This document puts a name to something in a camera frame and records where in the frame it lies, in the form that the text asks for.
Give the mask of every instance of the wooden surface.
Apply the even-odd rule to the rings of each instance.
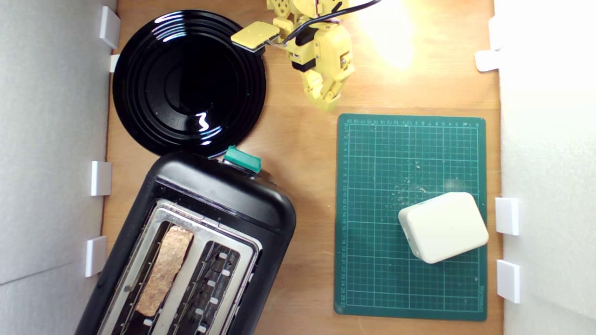
[[[182,9],[223,14],[245,26],[270,21],[264,0],[119,0],[120,47],[151,19]],[[499,95],[496,73],[478,73],[474,52],[488,48],[491,0],[385,0],[353,14],[356,72],[331,113],[310,106],[298,73],[281,51],[268,48],[266,106],[239,145],[259,156],[286,190],[297,228],[260,318],[256,334],[502,334],[503,302],[496,295],[493,201],[500,194]],[[483,117],[488,149],[488,319],[431,321],[337,315],[333,311],[336,124],[341,113]],[[103,234],[111,247],[156,156],[122,128],[110,106],[107,160],[112,195],[105,200]]]

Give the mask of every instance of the black dish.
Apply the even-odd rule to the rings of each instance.
[[[265,102],[260,55],[234,46],[241,27],[185,10],[139,29],[123,48],[114,105],[130,135],[160,156],[176,150],[214,157],[252,129]]]

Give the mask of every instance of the white clip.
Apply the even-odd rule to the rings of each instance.
[[[499,50],[505,45],[508,32],[505,23],[497,15],[488,20],[488,35],[490,50],[480,50],[474,55],[476,68],[480,72],[496,70],[501,66]]]
[[[112,49],[118,49],[120,18],[108,6],[101,10],[100,38]]]
[[[91,196],[109,196],[111,194],[111,163],[91,163]]]
[[[520,303],[520,266],[502,259],[496,262],[496,293],[503,298]]]
[[[85,258],[85,277],[100,272],[105,265],[108,242],[106,236],[99,236],[87,241],[87,255]]]
[[[501,66],[501,59],[498,51],[480,50],[474,55],[476,59],[476,68],[480,72],[496,70]]]
[[[118,63],[118,58],[120,58],[120,54],[110,56],[110,73],[114,73],[114,71],[116,71],[116,64]]]
[[[516,198],[495,199],[496,231],[518,236],[520,234],[519,200]]]

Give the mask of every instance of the green cutting mat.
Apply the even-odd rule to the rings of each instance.
[[[486,246],[430,265],[399,225],[399,210],[450,191],[474,195],[486,222],[483,119],[339,117],[337,313],[486,319]]]

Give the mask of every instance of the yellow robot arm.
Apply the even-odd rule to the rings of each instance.
[[[309,99],[320,109],[331,110],[354,72],[350,34],[337,18],[301,25],[348,7],[348,0],[267,0],[267,8],[277,15],[272,24],[255,22],[233,35],[232,41],[253,52],[265,44],[285,50]]]

